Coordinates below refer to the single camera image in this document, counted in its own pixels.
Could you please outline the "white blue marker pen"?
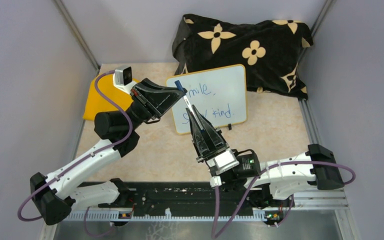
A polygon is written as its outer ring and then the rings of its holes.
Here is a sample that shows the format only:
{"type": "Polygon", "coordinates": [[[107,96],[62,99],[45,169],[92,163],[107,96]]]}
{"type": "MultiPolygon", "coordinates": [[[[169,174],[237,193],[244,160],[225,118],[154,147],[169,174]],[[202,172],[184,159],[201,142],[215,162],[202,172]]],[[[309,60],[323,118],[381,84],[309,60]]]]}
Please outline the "white blue marker pen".
{"type": "Polygon", "coordinates": [[[183,101],[186,105],[185,110],[188,116],[190,132],[192,133],[193,131],[195,131],[198,133],[204,133],[206,131],[205,116],[199,112],[198,108],[191,103],[191,101],[186,95],[183,97],[183,101]]]}

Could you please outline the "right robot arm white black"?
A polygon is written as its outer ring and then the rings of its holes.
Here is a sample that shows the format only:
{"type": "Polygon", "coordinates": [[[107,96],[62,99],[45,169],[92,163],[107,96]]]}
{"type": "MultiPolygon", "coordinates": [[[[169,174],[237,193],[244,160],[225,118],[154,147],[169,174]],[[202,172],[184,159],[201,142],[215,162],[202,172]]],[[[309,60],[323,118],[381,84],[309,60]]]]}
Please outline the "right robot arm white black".
{"type": "Polygon", "coordinates": [[[267,206],[275,206],[300,191],[311,188],[330,191],[345,186],[334,154],[319,144],[310,144],[307,151],[293,157],[259,162],[252,149],[232,149],[221,130],[195,106],[188,107],[186,113],[196,160],[207,165],[212,188],[250,191],[268,187],[262,191],[261,199],[267,206]]]}

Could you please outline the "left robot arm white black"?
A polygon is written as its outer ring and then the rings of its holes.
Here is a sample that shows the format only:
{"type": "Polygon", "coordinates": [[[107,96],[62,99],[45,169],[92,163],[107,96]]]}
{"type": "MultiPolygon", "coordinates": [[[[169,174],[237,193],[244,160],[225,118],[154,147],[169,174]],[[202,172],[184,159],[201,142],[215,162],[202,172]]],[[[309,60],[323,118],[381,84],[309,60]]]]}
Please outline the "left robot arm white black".
{"type": "Polygon", "coordinates": [[[140,82],[114,79],[113,86],[129,95],[132,103],[127,109],[116,105],[114,111],[95,115],[94,130],[99,141],[67,165],[48,174],[36,173],[30,178],[29,200],[49,226],[60,223],[76,209],[101,204],[126,206],[130,193],[122,180],[113,178],[83,186],[84,180],[132,152],[140,139],[136,129],[142,124],[159,122],[187,93],[179,83],[173,87],[162,86],[148,78],[140,82]]]}

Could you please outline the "yellow framed whiteboard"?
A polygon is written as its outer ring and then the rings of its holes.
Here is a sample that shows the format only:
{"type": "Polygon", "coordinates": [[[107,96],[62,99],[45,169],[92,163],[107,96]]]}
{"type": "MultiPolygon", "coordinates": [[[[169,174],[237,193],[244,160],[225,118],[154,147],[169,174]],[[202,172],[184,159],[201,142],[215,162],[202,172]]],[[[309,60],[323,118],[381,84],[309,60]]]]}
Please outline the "yellow framed whiteboard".
{"type": "Polygon", "coordinates": [[[247,120],[246,69],[242,64],[172,76],[166,85],[175,87],[176,81],[187,90],[189,102],[214,127],[247,120]]]}

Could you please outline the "blue marker cap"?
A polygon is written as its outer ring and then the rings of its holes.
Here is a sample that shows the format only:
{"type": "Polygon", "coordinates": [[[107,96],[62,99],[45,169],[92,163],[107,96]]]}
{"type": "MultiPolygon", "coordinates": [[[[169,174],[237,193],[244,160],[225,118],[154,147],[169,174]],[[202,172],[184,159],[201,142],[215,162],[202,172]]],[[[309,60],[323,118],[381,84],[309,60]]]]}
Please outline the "blue marker cap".
{"type": "Polygon", "coordinates": [[[176,80],[174,83],[177,89],[181,91],[183,95],[187,93],[187,90],[183,87],[182,83],[179,80],[176,80]]]}

